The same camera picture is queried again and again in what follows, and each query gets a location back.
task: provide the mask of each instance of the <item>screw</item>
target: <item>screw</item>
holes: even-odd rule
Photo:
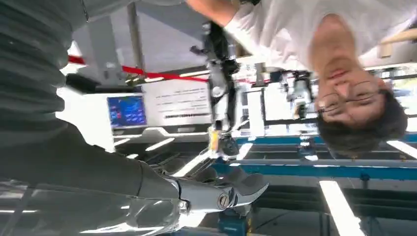
[[[180,210],[187,210],[187,202],[185,202],[185,201],[180,201],[180,202],[178,203],[178,207],[179,207],[179,209],[180,209]]]
[[[218,204],[219,204],[220,209],[226,209],[227,206],[229,205],[229,197],[225,193],[223,193],[219,197]]]

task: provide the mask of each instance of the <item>eyeglasses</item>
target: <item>eyeglasses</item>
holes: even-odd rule
[[[320,112],[338,113],[342,112],[343,105],[353,102],[356,106],[364,106],[373,102],[373,97],[381,93],[378,87],[373,86],[370,81],[360,82],[349,87],[348,98],[341,97],[336,90],[320,99]]]

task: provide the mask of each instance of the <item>white t-shirt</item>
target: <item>white t-shirt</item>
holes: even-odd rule
[[[225,30],[267,66],[282,67],[297,55],[308,67],[311,39],[326,15],[347,23],[362,55],[406,29],[416,10],[417,0],[261,0],[242,5]]]

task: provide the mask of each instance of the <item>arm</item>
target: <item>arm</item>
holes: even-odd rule
[[[205,15],[220,26],[226,26],[238,11],[230,0],[187,0],[195,11]]]

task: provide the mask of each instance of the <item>robotic arm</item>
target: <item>robotic arm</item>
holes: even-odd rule
[[[230,55],[229,42],[224,30],[214,22],[203,25],[204,48],[191,48],[191,52],[207,57],[207,68],[210,70],[209,88],[213,115],[213,126],[210,131],[210,150],[219,156],[238,155],[238,145],[231,132],[240,124],[236,117],[238,90],[232,75],[239,70],[239,64]],[[226,106],[220,101],[226,99]]]

